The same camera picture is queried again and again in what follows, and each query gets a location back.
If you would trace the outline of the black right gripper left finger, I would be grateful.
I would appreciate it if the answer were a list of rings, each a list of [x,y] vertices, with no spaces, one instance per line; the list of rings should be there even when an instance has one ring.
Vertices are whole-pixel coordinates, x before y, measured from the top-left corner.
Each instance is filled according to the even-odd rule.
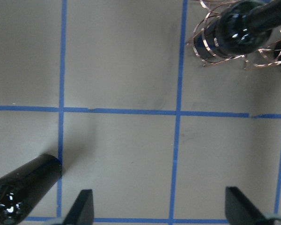
[[[92,225],[94,222],[94,202],[92,189],[81,190],[65,217],[64,225]]]

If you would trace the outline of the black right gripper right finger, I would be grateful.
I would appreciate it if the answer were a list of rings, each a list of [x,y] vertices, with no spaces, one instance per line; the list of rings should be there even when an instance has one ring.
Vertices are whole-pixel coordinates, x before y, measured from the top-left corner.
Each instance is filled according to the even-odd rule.
[[[265,225],[266,217],[237,187],[225,188],[225,216],[230,225]]]

